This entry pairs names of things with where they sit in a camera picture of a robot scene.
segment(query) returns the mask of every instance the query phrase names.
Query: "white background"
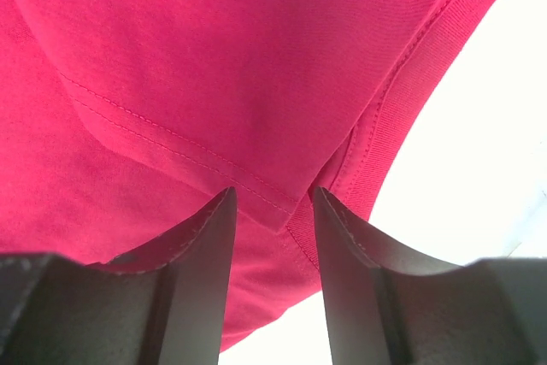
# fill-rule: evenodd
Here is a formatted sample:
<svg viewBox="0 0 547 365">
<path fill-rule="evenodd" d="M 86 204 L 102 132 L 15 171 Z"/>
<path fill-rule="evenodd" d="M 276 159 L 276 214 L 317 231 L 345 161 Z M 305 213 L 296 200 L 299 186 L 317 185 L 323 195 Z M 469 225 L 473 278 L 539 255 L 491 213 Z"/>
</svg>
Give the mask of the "white background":
<svg viewBox="0 0 547 365">
<path fill-rule="evenodd" d="M 497 0 L 413 126 L 371 222 L 465 264 L 547 256 L 547 0 Z M 331 364 L 321 294 L 220 365 Z"/>
</svg>

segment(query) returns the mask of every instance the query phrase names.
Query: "red fabric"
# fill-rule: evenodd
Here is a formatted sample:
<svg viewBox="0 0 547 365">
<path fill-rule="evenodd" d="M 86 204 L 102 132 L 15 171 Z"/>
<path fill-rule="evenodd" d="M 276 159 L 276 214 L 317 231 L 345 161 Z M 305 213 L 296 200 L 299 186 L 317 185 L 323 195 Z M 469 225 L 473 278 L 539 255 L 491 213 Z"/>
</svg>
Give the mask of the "red fabric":
<svg viewBox="0 0 547 365">
<path fill-rule="evenodd" d="M 222 349 L 320 289 L 307 193 L 367 218 L 494 0 L 0 0 L 0 251 L 105 262 L 229 185 Z"/>
</svg>

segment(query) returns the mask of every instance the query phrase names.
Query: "red t-shirt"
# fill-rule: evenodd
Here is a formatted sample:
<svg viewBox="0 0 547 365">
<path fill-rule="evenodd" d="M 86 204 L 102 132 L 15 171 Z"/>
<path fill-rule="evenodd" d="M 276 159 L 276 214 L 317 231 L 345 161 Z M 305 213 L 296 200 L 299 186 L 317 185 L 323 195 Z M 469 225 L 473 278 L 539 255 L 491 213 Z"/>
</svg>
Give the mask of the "red t-shirt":
<svg viewBox="0 0 547 365">
<path fill-rule="evenodd" d="M 106 262 L 238 190 L 222 349 L 319 291 L 494 0 L 0 0 L 0 251 Z"/>
</svg>

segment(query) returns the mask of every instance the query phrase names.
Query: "red shirt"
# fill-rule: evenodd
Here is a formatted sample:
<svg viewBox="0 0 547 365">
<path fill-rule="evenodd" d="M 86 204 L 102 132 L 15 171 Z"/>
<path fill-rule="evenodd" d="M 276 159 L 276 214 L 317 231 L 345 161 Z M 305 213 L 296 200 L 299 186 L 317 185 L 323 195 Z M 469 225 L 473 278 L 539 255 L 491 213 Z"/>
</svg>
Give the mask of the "red shirt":
<svg viewBox="0 0 547 365">
<path fill-rule="evenodd" d="M 319 291 L 494 0 L 0 0 L 0 251 L 106 262 L 238 190 L 222 349 Z"/>
</svg>

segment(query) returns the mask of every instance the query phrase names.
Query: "cloth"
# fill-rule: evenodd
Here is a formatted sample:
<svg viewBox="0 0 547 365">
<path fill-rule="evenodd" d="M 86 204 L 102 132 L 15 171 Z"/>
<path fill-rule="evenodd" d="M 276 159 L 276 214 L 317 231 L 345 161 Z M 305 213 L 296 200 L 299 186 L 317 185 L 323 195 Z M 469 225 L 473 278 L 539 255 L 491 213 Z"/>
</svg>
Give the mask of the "cloth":
<svg viewBox="0 0 547 365">
<path fill-rule="evenodd" d="M 0 251 L 106 262 L 238 191 L 222 349 L 321 288 L 494 0 L 0 0 Z"/>
</svg>

